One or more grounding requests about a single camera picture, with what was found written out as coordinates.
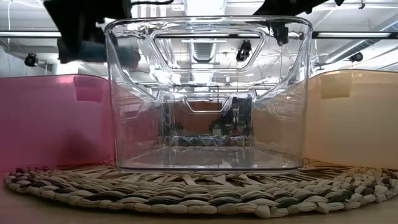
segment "white ceiling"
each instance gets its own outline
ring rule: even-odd
[[[226,8],[227,15],[251,15],[262,4],[262,0],[229,0]],[[366,7],[359,10],[359,0],[346,0],[341,7],[335,7],[334,1],[328,1],[313,9],[309,15],[298,15],[309,20],[314,30],[317,31],[376,31],[375,28],[384,21],[396,16],[398,20],[398,0],[370,1],[366,0]],[[138,16],[159,16],[150,14],[150,7],[142,10],[137,7]],[[166,7],[166,16],[183,16],[182,0],[175,0],[171,6]],[[57,30],[47,11],[38,1],[33,0],[0,0],[0,30]],[[2,44],[7,44],[8,52],[23,57],[27,53],[37,53],[38,58],[48,63],[57,63],[58,49],[55,39],[0,39]],[[340,47],[350,43],[350,40],[317,40],[312,42],[312,57],[325,56],[336,51]],[[326,65],[325,70],[340,68],[363,68],[398,70],[392,64],[396,63],[398,50],[392,50],[398,46],[397,40],[383,40],[375,45],[362,50],[364,60],[354,63],[347,61]],[[228,46],[228,49],[236,49],[239,45]],[[103,64],[83,64],[86,73],[94,75],[106,75],[106,67]]]

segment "woven mat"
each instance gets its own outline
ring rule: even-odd
[[[306,160],[284,175],[254,172],[124,172],[109,164],[16,169],[6,186],[76,207],[178,214],[254,213],[261,218],[329,213],[383,202],[398,191],[398,172]]]

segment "transparent plastic box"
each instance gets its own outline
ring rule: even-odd
[[[302,166],[308,21],[130,19],[109,24],[105,33],[118,167]]]

